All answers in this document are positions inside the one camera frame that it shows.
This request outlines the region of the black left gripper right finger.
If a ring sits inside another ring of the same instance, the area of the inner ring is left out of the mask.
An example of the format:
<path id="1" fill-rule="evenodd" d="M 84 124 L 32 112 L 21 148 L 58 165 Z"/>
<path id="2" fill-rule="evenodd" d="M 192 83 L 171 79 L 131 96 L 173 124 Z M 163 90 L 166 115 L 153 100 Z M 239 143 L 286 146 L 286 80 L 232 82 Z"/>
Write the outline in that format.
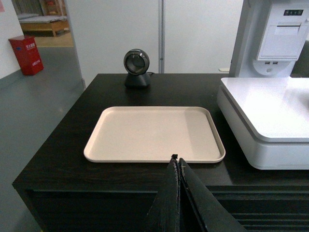
<path id="1" fill-rule="evenodd" d="M 181 178 L 181 229 L 185 232 L 245 232 L 242 226 L 214 197 L 193 169 L 179 160 Z"/>

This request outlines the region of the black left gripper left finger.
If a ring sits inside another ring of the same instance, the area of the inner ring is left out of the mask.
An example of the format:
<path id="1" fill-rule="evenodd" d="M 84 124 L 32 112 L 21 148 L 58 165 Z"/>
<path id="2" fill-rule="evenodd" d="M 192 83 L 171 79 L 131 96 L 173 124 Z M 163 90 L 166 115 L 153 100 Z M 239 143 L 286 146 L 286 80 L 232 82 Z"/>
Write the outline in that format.
<path id="1" fill-rule="evenodd" d="M 177 158 L 177 154 L 171 156 L 162 184 L 144 221 L 144 232 L 180 230 L 180 172 Z"/>

